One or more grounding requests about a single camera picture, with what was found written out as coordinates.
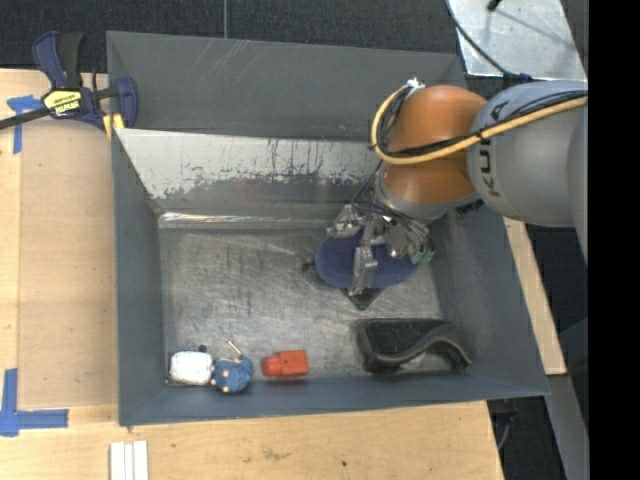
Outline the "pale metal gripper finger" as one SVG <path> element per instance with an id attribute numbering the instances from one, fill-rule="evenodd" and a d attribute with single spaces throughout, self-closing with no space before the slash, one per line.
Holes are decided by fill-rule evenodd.
<path id="1" fill-rule="evenodd" d="M 347 293 L 349 296 L 359 296 L 370 288 L 378 262 L 370 246 L 358 246 L 354 252 L 353 275 Z"/>
<path id="2" fill-rule="evenodd" d="M 353 206 L 344 206 L 326 232 L 329 238 L 347 239 L 354 236 L 359 230 L 358 211 Z"/>

